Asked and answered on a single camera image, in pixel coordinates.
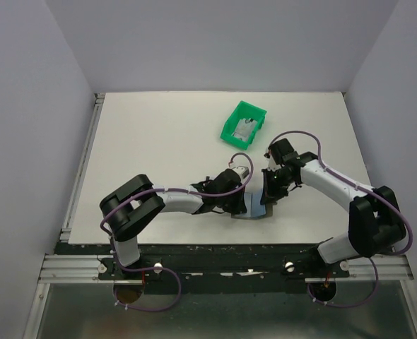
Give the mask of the grey card holder wallet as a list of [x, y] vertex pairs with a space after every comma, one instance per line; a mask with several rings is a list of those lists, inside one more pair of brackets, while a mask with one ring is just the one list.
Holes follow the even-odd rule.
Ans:
[[247, 192], [244, 195], [246, 212], [231, 215], [231, 218], [239, 220], [259, 220], [270, 218], [273, 215], [273, 206], [261, 204], [262, 191]]

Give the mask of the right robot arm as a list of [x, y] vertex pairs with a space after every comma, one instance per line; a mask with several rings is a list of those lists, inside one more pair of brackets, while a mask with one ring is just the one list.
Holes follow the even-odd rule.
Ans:
[[348, 213], [347, 232], [318, 244], [308, 258], [311, 274], [322, 277], [334, 263], [370, 258], [406, 237], [405, 224], [397, 215], [397, 199], [389, 187], [375, 189], [355, 184], [351, 178], [322, 166], [318, 155], [298, 153], [286, 138], [273, 142], [264, 157], [269, 165], [262, 170], [262, 205], [287, 197], [293, 184], [307, 185]]

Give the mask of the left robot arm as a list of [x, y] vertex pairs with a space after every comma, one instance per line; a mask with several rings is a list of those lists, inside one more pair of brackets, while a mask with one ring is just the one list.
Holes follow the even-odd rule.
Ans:
[[102, 223], [114, 246], [115, 271], [124, 279], [139, 270], [140, 252], [137, 236], [159, 213], [247, 212], [244, 193], [250, 179], [248, 167], [227, 168], [215, 178], [191, 184], [187, 189], [166, 189], [154, 185], [139, 174], [101, 200]]

